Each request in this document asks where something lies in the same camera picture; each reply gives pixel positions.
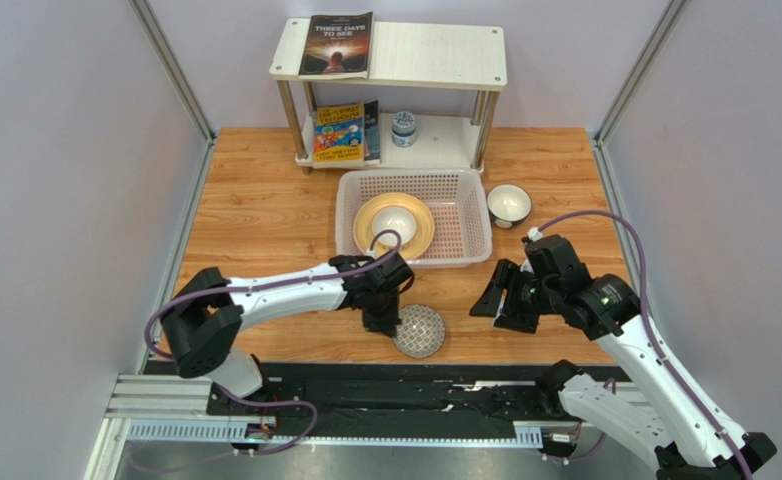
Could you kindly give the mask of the grey patterned bowl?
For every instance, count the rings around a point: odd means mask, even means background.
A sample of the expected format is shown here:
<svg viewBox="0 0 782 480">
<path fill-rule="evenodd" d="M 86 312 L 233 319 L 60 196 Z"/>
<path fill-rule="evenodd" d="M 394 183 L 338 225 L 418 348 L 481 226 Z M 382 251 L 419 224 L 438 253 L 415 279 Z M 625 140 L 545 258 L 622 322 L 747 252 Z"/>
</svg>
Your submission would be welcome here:
<svg viewBox="0 0 782 480">
<path fill-rule="evenodd" d="M 407 305 L 399 311 L 399 319 L 392 341 L 404 355 L 424 359 L 444 345 L 445 322 L 435 309 L 423 304 Z"/>
</svg>

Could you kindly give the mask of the yellow plate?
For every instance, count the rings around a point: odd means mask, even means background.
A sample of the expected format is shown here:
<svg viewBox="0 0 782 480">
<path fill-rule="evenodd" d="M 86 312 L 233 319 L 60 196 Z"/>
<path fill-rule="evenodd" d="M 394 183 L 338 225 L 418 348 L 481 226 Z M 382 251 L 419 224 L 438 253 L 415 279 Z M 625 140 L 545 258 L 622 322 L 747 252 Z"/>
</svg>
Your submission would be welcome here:
<svg viewBox="0 0 782 480">
<path fill-rule="evenodd" d="M 374 215 L 382 208 L 399 206 L 410 210 L 417 220 L 415 237 L 399 246 L 398 253 L 405 260 L 415 260 L 423 255 L 433 242 L 437 232 L 436 222 L 427 205 L 418 198 L 404 193 L 393 192 L 378 195 L 367 201 L 357 212 L 353 222 L 353 238 L 357 247 L 364 253 L 382 255 L 393 247 L 378 244 L 371 231 Z"/>
</svg>

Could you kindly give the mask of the white plastic basket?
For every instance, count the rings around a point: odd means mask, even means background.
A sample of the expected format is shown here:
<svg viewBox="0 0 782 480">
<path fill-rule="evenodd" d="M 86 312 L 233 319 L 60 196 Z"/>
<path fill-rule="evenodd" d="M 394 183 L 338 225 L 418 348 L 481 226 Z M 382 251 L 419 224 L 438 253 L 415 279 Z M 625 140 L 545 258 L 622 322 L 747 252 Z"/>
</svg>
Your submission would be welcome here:
<svg viewBox="0 0 782 480">
<path fill-rule="evenodd" d="M 335 208 L 335 244 L 339 255 L 362 248 L 354 236 L 355 219 L 369 200 L 404 193 L 422 201 L 433 215 L 435 233 L 425 252 L 410 261 L 416 269 L 464 268 L 487 260 L 492 231 L 480 175 L 471 169 L 376 169 L 351 171 L 339 183 Z"/>
</svg>

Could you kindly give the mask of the white striped bowl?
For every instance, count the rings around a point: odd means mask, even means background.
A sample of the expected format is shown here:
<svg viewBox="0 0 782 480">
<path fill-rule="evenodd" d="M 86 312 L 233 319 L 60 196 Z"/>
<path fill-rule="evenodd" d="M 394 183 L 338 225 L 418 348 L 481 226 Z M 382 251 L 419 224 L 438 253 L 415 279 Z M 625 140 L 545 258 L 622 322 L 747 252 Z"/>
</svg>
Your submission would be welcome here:
<svg viewBox="0 0 782 480">
<path fill-rule="evenodd" d="M 373 217 L 371 231 L 378 244 L 394 247 L 404 245 L 417 233 L 414 214 L 405 207 L 391 206 L 380 209 Z"/>
</svg>

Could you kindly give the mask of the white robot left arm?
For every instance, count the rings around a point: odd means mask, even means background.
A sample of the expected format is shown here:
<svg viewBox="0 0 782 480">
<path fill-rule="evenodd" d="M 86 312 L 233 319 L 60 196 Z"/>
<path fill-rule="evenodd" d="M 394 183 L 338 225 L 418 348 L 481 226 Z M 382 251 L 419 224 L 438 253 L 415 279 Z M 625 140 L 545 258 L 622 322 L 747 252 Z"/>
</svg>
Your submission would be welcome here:
<svg viewBox="0 0 782 480">
<path fill-rule="evenodd" d="M 264 386 L 258 361 L 235 345 L 237 335 L 298 314 L 360 311 L 368 332 L 391 335 L 400 324 L 399 299 L 414 273 L 402 256 L 338 255 L 308 269 L 261 278 L 225 278 L 200 271 L 149 322 L 166 336 L 182 378 L 206 377 L 238 398 Z"/>
</svg>

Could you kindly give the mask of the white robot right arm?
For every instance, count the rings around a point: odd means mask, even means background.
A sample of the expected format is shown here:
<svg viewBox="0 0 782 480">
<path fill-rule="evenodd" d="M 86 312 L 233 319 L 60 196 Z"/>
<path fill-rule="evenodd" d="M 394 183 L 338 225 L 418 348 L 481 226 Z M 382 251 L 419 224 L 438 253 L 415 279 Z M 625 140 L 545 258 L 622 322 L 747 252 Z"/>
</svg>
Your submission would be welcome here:
<svg viewBox="0 0 782 480">
<path fill-rule="evenodd" d="M 651 407 L 635 407 L 561 360 L 535 380 L 535 406 L 545 415 L 592 423 L 633 452 L 659 479 L 748 479 L 777 453 L 764 433 L 748 432 L 697 384 L 641 315 L 638 294 L 620 277 L 590 275 L 570 241 L 524 239 L 526 260 L 500 260 L 474 317 L 534 333 L 557 315 L 617 361 Z"/>
</svg>

